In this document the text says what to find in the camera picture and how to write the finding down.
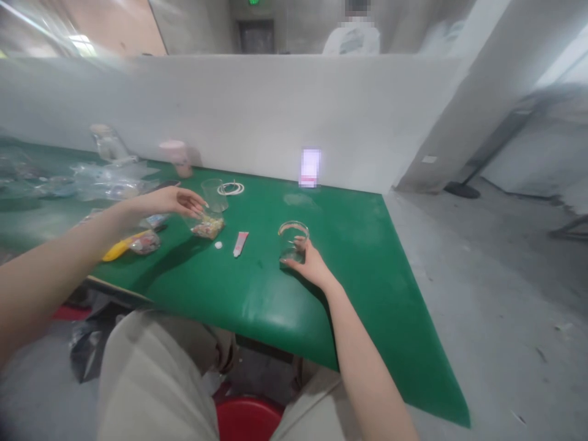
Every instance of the knee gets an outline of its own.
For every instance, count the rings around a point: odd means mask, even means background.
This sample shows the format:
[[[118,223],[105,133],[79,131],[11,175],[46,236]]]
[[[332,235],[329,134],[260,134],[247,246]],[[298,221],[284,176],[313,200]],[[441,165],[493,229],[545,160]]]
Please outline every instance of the knee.
[[[106,349],[136,344],[145,330],[155,321],[155,313],[152,310],[140,310],[128,314],[110,333]]]

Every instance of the black base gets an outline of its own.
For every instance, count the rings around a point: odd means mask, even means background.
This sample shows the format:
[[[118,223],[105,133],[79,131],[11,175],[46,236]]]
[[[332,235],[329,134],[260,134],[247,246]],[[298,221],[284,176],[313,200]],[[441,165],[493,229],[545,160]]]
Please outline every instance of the black base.
[[[455,196],[463,197],[466,199],[477,199],[480,197],[480,192],[477,191],[475,188],[454,181],[447,184],[444,190]]]

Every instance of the person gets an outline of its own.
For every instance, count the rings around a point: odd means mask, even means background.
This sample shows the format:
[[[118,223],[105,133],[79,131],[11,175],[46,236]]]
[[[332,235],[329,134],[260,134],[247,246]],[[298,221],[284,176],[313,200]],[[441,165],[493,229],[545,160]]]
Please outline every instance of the person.
[[[0,363],[39,334],[129,227],[153,214],[197,217],[204,204],[191,190],[166,187],[119,202],[0,266]],[[398,389],[343,286],[310,240],[304,250],[305,263],[284,263],[325,294],[341,374],[320,368],[288,405],[272,439],[417,440]],[[98,438],[218,440],[216,410],[202,375],[210,367],[226,368],[233,346],[228,331],[159,311],[129,314],[105,349]]]
[[[368,12],[369,0],[346,0],[347,21],[331,32],[323,55],[379,55],[380,32]]]

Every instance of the coiled white wire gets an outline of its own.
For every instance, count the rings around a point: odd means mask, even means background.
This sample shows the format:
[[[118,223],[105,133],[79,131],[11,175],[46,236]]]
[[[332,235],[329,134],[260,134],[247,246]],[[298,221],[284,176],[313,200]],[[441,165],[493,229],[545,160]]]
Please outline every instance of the coiled white wire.
[[[226,188],[230,186],[234,186],[235,188],[231,191],[227,191]],[[235,196],[243,193],[244,190],[245,186],[243,184],[233,181],[231,183],[221,185],[217,191],[219,192],[219,194],[224,194],[226,196]]]

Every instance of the leg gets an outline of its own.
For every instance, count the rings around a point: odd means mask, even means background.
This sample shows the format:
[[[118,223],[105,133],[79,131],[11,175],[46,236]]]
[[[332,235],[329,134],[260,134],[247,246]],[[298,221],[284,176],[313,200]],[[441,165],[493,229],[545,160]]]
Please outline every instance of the leg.
[[[202,374],[226,361],[230,335],[219,337],[201,323],[157,311],[125,317],[104,353],[99,439],[218,440],[216,409]]]
[[[286,407],[273,441],[278,440],[361,440],[361,432],[341,375],[325,367],[304,361],[303,383],[315,371],[298,397]]]

